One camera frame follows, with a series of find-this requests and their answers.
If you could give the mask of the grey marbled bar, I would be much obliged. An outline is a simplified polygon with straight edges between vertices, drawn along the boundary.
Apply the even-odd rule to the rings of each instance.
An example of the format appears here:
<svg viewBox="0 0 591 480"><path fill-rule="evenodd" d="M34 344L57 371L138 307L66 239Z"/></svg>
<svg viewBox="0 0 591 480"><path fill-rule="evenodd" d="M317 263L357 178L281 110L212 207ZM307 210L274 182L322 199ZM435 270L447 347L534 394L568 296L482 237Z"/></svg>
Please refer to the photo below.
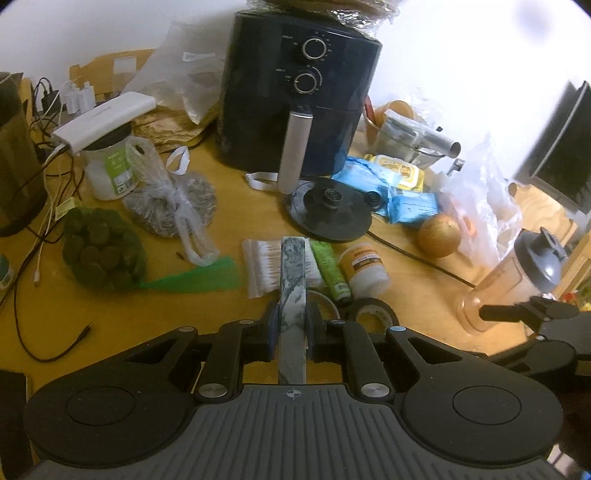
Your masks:
<svg viewBox="0 0 591 480"><path fill-rule="evenodd" d="M284 237L280 256L280 384L307 383L306 313L305 241L302 237Z"/></svg>

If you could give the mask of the dark tape roll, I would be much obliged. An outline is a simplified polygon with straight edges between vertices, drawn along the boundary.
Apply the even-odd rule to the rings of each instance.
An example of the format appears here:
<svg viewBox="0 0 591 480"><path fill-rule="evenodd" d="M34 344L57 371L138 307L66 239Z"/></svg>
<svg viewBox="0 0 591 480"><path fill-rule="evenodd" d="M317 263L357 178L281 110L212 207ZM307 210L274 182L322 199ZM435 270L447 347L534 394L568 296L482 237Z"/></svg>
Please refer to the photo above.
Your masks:
<svg viewBox="0 0 591 480"><path fill-rule="evenodd" d="M369 333L382 334L390 327L399 326L399 319L394 310L377 298L363 298L353 301L349 306L346 319L360 323Z"/></svg>

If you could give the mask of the white supplement jar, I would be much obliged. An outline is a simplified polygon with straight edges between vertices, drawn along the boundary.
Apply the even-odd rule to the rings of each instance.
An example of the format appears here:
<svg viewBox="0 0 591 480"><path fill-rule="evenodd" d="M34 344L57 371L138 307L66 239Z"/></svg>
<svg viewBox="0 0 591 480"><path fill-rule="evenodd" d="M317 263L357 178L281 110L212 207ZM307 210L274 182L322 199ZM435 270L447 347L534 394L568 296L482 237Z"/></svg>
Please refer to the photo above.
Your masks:
<svg viewBox="0 0 591 480"><path fill-rule="evenodd" d="M355 299L379 297L391 284L382 258L370 243L358 243L343 251L339 267Z"/></svg>

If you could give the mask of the green cream tube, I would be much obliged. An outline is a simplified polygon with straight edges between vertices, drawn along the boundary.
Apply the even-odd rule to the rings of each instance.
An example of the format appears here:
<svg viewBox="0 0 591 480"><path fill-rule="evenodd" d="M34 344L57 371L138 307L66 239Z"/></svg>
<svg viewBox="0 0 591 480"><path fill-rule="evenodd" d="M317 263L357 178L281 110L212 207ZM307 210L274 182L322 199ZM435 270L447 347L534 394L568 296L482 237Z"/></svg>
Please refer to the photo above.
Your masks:
<svg viewBox="0 0 591 480"><path fill-rule="evenodd" d="M346 278L342 274L341 268L339 268L338 259L332 245L318 240L311 240L310 243L318 270L320 270L322 279L329 288L332 299L335 303L341 304L351 302L353 294L351 288L349 288L349 283L346 282Z"/></svg>

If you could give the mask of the bag of cotton swabs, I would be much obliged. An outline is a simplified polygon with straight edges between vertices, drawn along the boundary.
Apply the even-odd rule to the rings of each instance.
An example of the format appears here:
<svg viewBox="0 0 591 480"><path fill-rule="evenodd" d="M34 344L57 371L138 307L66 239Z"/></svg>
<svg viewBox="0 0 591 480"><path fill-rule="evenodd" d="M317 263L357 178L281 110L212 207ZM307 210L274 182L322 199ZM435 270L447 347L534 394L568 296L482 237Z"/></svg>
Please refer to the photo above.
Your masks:
<svg viewBox="0 0 591 480"><path fill-rule="evenodd" d="M311 250L311 242L308 238L304 242L307 287L325 288L325 281ZM247 271L249 299L260 298L280 289L280 240L243 240L242 255Z"/></svg>

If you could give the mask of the black kettle base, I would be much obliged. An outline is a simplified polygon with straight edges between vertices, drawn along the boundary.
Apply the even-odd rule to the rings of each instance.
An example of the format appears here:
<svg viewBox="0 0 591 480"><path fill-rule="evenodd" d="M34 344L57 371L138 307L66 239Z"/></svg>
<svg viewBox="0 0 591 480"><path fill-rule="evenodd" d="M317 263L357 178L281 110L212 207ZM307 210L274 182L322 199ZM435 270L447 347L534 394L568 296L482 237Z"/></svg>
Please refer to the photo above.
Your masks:
<svg viewBox="0 0 591 480"><path fill-rule="evenodd" d="M369 231L373 220L361 192L329 178L304 181L283 200L294 226L328 242L359 239Z"/></svg>

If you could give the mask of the yellow onion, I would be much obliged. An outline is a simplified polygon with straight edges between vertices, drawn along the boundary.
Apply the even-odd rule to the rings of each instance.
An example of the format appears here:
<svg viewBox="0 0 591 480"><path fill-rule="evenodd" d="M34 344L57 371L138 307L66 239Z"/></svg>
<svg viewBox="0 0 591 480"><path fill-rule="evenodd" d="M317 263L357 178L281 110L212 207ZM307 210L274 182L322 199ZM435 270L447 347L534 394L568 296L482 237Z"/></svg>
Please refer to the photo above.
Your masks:
<svg viewBox="0 0 591 480"><path fill-rule="evenodd" d="M449 215L440 213L426 220L418 232L420 249L429 257L444 258L456 252L462 232Z"/></svg>

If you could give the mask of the clear bag of seeds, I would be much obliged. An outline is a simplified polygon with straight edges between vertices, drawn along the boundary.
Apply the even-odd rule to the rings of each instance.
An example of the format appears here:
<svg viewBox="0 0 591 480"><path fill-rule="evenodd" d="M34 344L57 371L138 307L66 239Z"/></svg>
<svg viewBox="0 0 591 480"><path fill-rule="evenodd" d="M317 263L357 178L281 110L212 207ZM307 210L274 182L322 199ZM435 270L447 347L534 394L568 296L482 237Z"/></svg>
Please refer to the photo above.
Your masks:
<svg viewBox="0 0 591 480"><path fill-rule="evenodd" d="M148 139L129 138L126 151L139 180L138 186L123 199L133 220L157 236L179 238L191 264L213 264L219 250L206 233L216 211L211 183L189 167L182 176L170 174L165 168L169 156L161 158Z"/></svg>

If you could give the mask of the yellow snack packet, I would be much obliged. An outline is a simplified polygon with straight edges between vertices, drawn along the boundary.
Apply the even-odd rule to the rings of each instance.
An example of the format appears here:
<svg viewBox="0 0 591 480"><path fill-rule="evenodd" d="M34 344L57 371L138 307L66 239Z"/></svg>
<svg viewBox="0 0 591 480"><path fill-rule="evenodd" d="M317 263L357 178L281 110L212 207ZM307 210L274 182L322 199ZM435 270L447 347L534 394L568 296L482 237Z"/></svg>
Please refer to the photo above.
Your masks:
<svg viewBox="0 0 591 480"><path fill-rule="evenodd" d="M416 165L384 154L366 154L363 159L398 173L400 175L398 189L414 192L424 191L425 173Z"/></svg>

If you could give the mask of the white plastic bag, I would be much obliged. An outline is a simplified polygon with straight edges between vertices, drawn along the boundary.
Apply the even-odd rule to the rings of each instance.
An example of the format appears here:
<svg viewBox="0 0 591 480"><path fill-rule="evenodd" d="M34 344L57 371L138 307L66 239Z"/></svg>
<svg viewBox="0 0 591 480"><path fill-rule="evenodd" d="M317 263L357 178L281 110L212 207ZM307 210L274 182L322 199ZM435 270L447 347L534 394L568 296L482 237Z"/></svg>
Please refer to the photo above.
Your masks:
<svg viewBox="0 0 591 480"><path fill-rule="evenodd" d="M511 251L522 230L523 215L509 183L490 159L467 161L432 183L441 210L459 224L459 252L475 266L493 268Z"/></svg>

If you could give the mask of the white tub green label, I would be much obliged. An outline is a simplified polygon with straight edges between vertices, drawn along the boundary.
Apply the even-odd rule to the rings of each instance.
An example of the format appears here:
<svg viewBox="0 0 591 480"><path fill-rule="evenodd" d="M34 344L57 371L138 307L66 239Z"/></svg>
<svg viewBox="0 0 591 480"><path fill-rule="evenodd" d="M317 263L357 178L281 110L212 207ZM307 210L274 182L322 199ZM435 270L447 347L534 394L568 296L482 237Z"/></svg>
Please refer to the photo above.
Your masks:
<svg viewBox="0 0 591 480"><path fill-rule="evenodd" d="M129 194L138 184L127 159L130 122L88 145L82 151L84 172L97 200L112 201Z"/></svg>

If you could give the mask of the crumpled brown paper bag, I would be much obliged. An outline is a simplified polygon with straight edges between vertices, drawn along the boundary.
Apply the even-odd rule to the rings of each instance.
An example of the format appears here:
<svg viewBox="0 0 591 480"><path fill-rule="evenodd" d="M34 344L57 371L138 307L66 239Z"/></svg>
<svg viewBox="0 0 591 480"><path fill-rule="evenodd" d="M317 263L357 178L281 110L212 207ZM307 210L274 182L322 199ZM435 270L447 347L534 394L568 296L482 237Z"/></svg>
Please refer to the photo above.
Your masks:
<svg viewBox="0 0 591 480"><path fill-rule="evenodd" d="M217 114L218 105L214 104L195 124L182 110L156 107L131 122L132 133L150 140L159 153L171 152L182 146L192 148L208 135Z"/></svg>

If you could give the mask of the white power bank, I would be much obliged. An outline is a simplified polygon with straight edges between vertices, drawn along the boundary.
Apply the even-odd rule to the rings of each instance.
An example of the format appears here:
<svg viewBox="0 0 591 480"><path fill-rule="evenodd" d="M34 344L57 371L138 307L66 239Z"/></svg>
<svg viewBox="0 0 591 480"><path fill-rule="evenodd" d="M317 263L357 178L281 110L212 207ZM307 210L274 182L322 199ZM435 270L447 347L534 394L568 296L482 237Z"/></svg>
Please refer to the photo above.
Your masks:
<svg viewBox="0 0 591 480"><path fill-rule="evenodd" d="M51 139L58 145L66 145L72 153L79 153L103 136L155 107L154 97L126 92L57 128Z"/></svg>

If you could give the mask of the clear plastic bag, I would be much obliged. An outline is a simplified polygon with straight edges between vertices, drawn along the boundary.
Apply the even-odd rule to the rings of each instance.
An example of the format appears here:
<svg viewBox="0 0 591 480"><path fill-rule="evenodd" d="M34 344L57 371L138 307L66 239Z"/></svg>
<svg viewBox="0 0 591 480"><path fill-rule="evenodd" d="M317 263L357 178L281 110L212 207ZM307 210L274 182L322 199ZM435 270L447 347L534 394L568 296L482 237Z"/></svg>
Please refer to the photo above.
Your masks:
<svg viewBox="0 0 591 480"><path fill-rule="evenodd" d="M218 22L172 22L163 43L123 91L149 95L158 106L182 111L200 124L221 94L228 38L228 27Z"/></svg>

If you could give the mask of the black monitor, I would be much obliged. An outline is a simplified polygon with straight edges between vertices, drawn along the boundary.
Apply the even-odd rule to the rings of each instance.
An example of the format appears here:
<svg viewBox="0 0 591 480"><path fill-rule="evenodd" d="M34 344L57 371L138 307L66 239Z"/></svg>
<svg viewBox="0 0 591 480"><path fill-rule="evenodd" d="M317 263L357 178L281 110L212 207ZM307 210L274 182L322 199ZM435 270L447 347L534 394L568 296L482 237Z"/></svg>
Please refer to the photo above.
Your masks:
<svg viewBox="0 0 591 480"><path fill-rule="evenodd" d="M590 84L565 87L541 135L514 175L571 211L590 212Z"/></svg>

